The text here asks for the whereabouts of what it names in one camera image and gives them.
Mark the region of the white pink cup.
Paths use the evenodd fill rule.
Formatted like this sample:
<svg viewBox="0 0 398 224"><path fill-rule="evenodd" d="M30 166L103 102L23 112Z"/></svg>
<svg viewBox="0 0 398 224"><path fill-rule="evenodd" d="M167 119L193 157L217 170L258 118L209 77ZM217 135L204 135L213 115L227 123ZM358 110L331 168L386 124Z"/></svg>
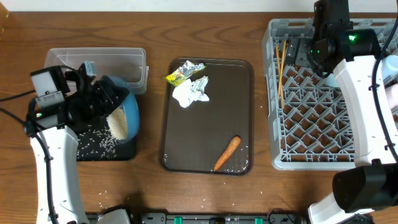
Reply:
<svg viewBox="0 0 398 224"><path fill-rule="evenodd" d="M397 108L398 105L398 84L394 84L386 88L386 96L391 110Z"/></svg>

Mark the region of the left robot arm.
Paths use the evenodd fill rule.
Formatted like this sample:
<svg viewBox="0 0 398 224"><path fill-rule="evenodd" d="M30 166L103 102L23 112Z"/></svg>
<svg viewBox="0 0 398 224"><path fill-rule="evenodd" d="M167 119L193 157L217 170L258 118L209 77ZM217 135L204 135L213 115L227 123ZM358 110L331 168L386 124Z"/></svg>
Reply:
<svg viewBox="0 0 398 224"><path fill-rule="evenodd" d="M37 223L89 223L77 171L78 135L103 123L128 96L111 78L96 80L95 65L56 65L30 74L36 96L24 130L35 154Z"/></svg>

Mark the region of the light blue cup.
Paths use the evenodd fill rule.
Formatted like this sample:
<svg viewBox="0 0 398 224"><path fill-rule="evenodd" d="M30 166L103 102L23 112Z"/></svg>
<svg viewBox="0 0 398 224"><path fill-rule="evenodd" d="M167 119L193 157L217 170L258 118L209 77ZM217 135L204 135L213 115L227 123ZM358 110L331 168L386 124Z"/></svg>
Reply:
<svg viewBox="0 0 398 224"><path fill-rule="evenodd" d="M394 77L398 73L398 56L389 55L381 61L382 78L385 80Z"/></svg>

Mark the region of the light blue bowl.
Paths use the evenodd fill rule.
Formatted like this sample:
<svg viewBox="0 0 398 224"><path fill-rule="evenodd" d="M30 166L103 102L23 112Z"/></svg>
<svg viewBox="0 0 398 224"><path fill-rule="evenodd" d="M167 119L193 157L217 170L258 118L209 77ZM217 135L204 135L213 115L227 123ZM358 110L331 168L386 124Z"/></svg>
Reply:
<svg viewBox="0 0 398 224"><path fill-rule="evenodd" d="M335 79L334 74L329 74L326 78L325 78L325 85L330 86L332 88L339 88L339 84Z"/></svg>

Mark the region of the wooden chopstick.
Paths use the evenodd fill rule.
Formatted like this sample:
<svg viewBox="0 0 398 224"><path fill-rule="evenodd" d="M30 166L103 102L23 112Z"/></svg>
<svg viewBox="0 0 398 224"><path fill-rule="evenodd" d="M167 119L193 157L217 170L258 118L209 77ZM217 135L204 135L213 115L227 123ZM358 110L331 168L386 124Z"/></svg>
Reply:
<svg viewBox="0 0 398 224"><path fill-rule="evenodd" d="M282 58L282 53L280 54L280 50L279 50L279 46L278 45L276 45L275 50L276 50L276 56L277 56L278 87L279 87L279 68L280 68L280 61L281 61L281 58ZM278 97L278 100L280 101L281 108L283 108L284 107L283 92L282 92L282 99L280 99L279 96L278 96L278 92L279 92L278 91L278 87L277 87L277 97Z"/></svg>
<svg viewBox="0 0 398 224"><path fill-rule="evenodd" d="M284 61L285 61L285 50L286 50L286 40L283 41L283 48L282 48L282 58L280 61L280 68L279 68L279 87L278 87L278 96L282 99L282 75L284 71Z"/></svg>

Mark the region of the white rice pile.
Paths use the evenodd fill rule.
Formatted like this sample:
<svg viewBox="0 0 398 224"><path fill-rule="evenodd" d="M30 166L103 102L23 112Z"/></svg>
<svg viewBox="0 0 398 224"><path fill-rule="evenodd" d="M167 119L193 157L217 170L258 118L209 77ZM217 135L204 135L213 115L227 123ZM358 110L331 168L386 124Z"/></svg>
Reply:
<svg viewBox="0 0 398 224"><path fill-rule="evenodd" d="M117 140L126 140L128 137L127 119L122 108L116 108L107 118L111 135Z"/></svg>

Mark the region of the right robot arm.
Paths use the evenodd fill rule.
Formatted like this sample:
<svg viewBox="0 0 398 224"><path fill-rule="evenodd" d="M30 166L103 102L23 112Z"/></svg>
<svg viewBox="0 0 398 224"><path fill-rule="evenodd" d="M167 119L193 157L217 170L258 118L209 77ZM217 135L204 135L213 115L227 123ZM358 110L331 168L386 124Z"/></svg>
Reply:
<svg viewBox="0 0 398 224"><path fill-rule="evenodd" d="M335 174L331 193L297 223L369 223L369 213L397 205L397 128L381 70L388 45L373 29L353 27L347 1L317 1L313 26L308 66L340 87L355 167Z"/></svg>

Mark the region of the dark blue plate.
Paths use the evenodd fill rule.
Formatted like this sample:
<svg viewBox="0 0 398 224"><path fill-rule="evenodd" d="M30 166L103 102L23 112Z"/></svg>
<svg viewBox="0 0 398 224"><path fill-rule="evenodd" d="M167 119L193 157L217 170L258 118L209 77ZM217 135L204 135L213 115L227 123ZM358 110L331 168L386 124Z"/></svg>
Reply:
<svg viewBox="0 0 398 224"><path fill-rule="evenodd" d="M124 144L132 140L139 132L140 128L139 108L137 105L134 92L132 88L129 86L129 84L119 77L111 76L109 78L116 86L125 88L129 91L127 97L125 97L121 105L118 106L118 108L122 108L124 110L127 119L128 137L126 140L117 140L121 144Z"/></svg>

